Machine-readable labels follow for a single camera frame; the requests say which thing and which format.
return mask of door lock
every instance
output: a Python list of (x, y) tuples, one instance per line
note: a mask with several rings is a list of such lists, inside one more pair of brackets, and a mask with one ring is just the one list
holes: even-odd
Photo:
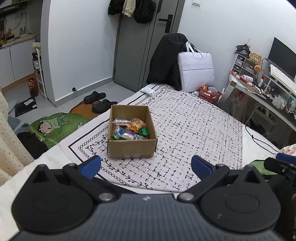
[(161, 22), (167, 22), (166, 27), (165, 27), (165, 33), (169, 34), (170, 33), (170, 27), (171, 27), (172, 21), (173, 21), (173, 15), (169, 14), (168, 19), (159, 18), (158, 20), (161, 21)]

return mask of white keyboard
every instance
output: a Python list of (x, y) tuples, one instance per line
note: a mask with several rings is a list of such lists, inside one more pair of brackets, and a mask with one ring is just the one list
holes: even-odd
[(288, 90), (296, 94), (296, 84), (273, 64), (270, 65), (270, 76), (280, 81)]

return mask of face mask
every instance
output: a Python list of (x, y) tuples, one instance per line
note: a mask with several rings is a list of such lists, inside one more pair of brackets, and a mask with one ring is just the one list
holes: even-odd
[(144, 87), (144, 88), (142, 88), (140, 91), (143, 92), (143, 93), (145, 93), (145, 94), (147, 94), (147, 95), (149, 95), (149, 96), (151, 96), (152, 99), (154, 98), (156, 101), (159, 101), (159, 100), (156, 98), (156, 93), (155, 93), (155, 91), (152, 90), (152, 89), (150, 89), (149, 87)]

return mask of computer monitor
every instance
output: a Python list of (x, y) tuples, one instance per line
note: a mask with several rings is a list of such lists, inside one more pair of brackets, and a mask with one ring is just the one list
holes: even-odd
[(294, 80), (296, 76), (296, 53), (277, 38), (274, 38), (268, 59), (278, 65), (285, 74)]

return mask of range hood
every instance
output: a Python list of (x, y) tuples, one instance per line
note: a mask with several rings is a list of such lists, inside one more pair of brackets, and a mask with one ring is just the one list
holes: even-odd
[(15, 4), (10, 4), (8, 6), (0, 8), (0, 18), (5, 17), (5, 16), (10, 15), (10, 14), (14, 14), (14, 13), (16, 13), (18, 11), (21, 11), (21, 10), (25, 9), (27, 5), (28, 5), (27, 1), (22, 1), (22, 2), (18, 2), (18, 3), (15, 3)]

